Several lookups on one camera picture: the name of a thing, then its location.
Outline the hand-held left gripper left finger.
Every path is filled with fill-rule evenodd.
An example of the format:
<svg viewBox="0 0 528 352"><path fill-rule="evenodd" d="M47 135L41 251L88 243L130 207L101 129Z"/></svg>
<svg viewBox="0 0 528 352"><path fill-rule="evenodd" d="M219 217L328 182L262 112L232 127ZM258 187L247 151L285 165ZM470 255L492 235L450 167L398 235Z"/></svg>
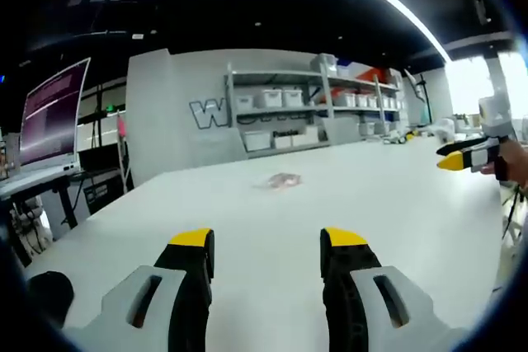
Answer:
<svg viewBox="0 0 528 352"><path fill-rule="evenodd" d="M203 351L212 303L215 234L182 232L101 300L87 325L65 329L82 351Z"/></svg>

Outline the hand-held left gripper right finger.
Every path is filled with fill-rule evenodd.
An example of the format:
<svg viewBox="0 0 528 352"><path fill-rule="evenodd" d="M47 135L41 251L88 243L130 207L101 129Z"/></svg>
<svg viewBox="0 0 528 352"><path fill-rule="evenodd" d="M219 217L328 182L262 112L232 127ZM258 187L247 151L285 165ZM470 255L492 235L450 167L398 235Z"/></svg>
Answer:
<svg viewBox="0 0 528 352"><path fill-rule="evenodd" d="M320 271L331 351L452 351L465 337L435 314L427 293L381 265L353 232L321 230Z"/></svg>

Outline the person's right hand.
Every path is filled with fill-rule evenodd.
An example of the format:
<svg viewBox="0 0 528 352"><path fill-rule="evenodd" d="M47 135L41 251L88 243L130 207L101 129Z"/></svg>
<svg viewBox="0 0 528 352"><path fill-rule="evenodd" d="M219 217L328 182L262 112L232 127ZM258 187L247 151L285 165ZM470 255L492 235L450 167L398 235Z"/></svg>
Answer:
<svg viewBox="0 0 528 352"><path fill-rule="evenodd" d="M517 183L521 188L527 187L527 151L517 141L507 140L500 144L499 157L504 165L497 167L489 163L481 169L483 175L495 175L499 181Z"/></svg>

